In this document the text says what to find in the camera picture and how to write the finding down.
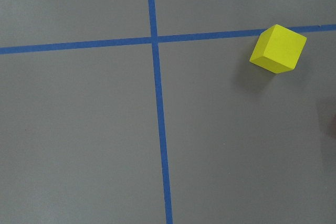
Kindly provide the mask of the blue tape line lengthwise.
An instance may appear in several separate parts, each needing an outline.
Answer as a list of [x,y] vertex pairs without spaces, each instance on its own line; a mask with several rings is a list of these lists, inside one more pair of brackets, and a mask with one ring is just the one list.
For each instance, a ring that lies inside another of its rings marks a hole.
[[160,66],[160,54],[159,54],[159,37],[157,31],[158,29],[156,21],[155,0],[148,0],[148,6],[149,6],[149,19],[150,19],[156,111],[157,111],[157,120],[158,120],[157,122],[158,122],[160,153],[161,153],[165,218],[166,223],[173,223],[169,160],[167,155],[164,104],[163,104],[162,81],[161,81],[161,66]]

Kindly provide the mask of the blue tape line crosswise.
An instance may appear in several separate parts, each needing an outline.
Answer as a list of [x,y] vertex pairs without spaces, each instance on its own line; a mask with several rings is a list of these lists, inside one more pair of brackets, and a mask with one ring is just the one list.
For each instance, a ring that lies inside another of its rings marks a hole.
[[2,47],[1,54],[7,55],[7,54],[20,54],[29,52],[44,52],[44,51],[58,51],[58,50],[72,50],[72,49],[100,48],[100,47],[128,46],[128,45],[145,45],[145,44],[151,44],[152,42],[165,43],[165,42],[180,42],[180,41],[193,41],[193,40],[251,37],[251,36],[259,36],[264,31],[265,31],[264,29],[251,29],[251,30],[219,31],[211,33],[165,35],[165,36],[157,36],[157,38],[135,37],[135,38],[120,38],[120,39],[108,39],[108,40],[62,42],[55,44],[13,46],[13,47]]

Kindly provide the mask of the red cube block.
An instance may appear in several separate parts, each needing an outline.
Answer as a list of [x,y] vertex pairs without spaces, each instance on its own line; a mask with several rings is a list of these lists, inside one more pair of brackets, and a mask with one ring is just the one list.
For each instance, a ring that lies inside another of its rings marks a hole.
[[336,137],[336,116],[332,118],[330,123],[330,134],[332,137]]

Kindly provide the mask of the yellow cube block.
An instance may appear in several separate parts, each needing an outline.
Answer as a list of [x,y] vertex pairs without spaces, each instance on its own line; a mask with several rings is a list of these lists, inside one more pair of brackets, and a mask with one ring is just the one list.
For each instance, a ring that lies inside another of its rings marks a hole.
[[249,62],[279,74],[295,69],[307,38],[275,24],[263,31]]

